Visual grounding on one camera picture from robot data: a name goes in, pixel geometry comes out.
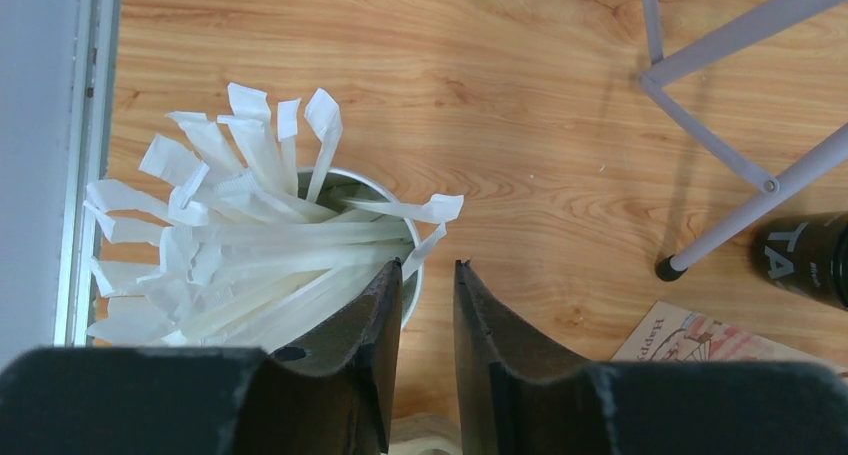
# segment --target wooden floor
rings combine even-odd
[[[669,50],[764,0],[662,0]],[[458,419],[452,276],[474,259],[507,305],[559,342],[610,357],[657,300],[848,364],[848,314],[755,278],[742,234],[680,281],[652,266],[752,189],[643,95],[640,0],[124,0],[109,174],[136,172],[165,113],[228,112],[236,81],[276,102],[317,87],[339,100],[335,165],[408,202],[465,194],[427,262],[401,340],[395,416]],[[773,172],[848,120],[848,6],[671,88]],[[298,139],[309,165],[317,140]],[[848,166],[778,214],[848,208]],[[426,232],[429,227],[422,227]],[[108,246],[120,259],[155,257]]]

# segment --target round container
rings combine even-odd
[[[309,181],[312,179],[312,170],[313,167],[303,167],[298,169],[298,188],[301,198],[306,196],[306,190],[309,188]],[[397,197],[392,195],[392,192],[374,180],[341,168],[330,168],[329,173],[327,173],[327,178],[324,180],[324,186],[321,187],[321,193],[324,194],[332,189],[342,189],[346,191],[349,190],[351,195],[353,195],[357,190],[360,190],[361,187],[366,187],[367,190],[369,190],[369,192],[366,192],[369,195],[369,199],[384,202],[399,201]],[[321,203],[321,196],[318,197],[318,202],[325,205]],[[418,234],[418,229],[415,227],[415,223],[408,218],[404,218],[403,221],[406,222],[406,226],[409,228],[409,235],[412,238],[413,246],[417,247],[421,244],[421,236]],[[401,255],[403,254],[399,254],[399,257],[401,260],[404,260],[405,255]],[[412,317],[412,312],[415,311],[415,306],[418,305],[418,297],[421,294],[421,286],[423,283],[424,267],[422,266],[403,284],[403,298],[401,299],[401,328],[405,327],[407,322],[409,322],[409,319]]]
[[[772,285],[848,308],[848,212],[772,220],[757,229],[750,257]]]

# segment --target black cylinder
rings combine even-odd
[[[848,212],[772,220],[757,229],[750,256],[772,285],[848,308]]]

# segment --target metal frame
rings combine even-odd
[[[120,8],[121,0],[80,0],[55,345],[90,342],[85,335],[94,299],[89,261],[99,253],[101,237],[82,201],[86,185],[106,172]]]
[[[656,267],[656,273],[660,279],[677,280],[695,262],[848,159],[848,125],[845,125],[783,173],[773,176],[710,131],[672,99],[663,88],[696,70],[776,35],[844,1],[846,0],[768,0],[678,52],[665,57],[659,0],[642,0],[651,57],[651,68],[642,74],[642,89],[681,128],[730,170],[759,190],[759,193],[698,237],[679,254],[660,262]]]

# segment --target black rubber foot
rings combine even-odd
[[[660,278],[663,282],[673,282],[678,278],[682,277],[686,270],[675,270],[671,267],[671,257],[666,258],[662,262],[657,264],[656,268],[657,277]]]

